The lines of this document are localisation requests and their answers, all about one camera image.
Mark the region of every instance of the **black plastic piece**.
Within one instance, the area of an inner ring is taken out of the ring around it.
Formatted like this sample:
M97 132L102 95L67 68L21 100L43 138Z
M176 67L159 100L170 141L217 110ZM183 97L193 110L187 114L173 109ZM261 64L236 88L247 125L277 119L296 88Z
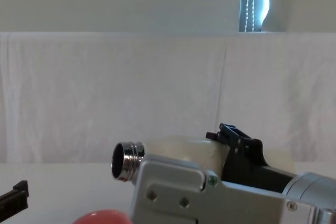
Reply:
M270 167L263 155L262 142L237 127L221 124L220 131L208 132L206 138L230 147L221 179L240 185L282 193L293 174Z
M0 196L0 222L16 215L28 208L28 182L22 180L13 187L13 190Z

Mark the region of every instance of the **bolt hole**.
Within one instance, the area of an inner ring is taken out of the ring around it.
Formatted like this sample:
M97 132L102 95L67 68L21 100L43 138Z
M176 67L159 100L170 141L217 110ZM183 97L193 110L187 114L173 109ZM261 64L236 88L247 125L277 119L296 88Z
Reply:
M149 191L147 193L147 199L149 199L150 201L155 201L157 197L158 195L154 191Z
M186 198L186 197L183 197L181 200L180 200L180 206L183 207L183 208L186 208L189 206L189 200Z

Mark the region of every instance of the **white table surface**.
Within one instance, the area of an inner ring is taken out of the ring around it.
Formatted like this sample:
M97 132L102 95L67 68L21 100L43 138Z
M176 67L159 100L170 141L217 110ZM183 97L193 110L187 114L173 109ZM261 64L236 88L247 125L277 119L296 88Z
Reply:
M112 179L110 164L0 164L0 194L27 180L29 208L5 224L70 224L100 209L128 212L133 185ZM333 163L298 162L297 173L336 178Z

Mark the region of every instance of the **green screw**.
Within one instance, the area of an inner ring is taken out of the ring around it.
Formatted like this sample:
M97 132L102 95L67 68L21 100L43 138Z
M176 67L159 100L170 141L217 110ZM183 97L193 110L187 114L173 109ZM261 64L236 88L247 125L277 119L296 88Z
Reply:
M208 178L208 184L209 184L210 186L215 186L215 185L217 185L217 182L218 182L218 178L215 177L215 176L210 176L210 177Z

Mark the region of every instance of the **white wall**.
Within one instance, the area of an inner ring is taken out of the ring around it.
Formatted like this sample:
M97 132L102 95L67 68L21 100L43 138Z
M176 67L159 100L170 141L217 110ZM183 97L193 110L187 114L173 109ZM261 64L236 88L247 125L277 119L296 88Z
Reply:
M264 31L335 32L335 0L270 0Z
M0 31L238 31L240 0L0 0Z

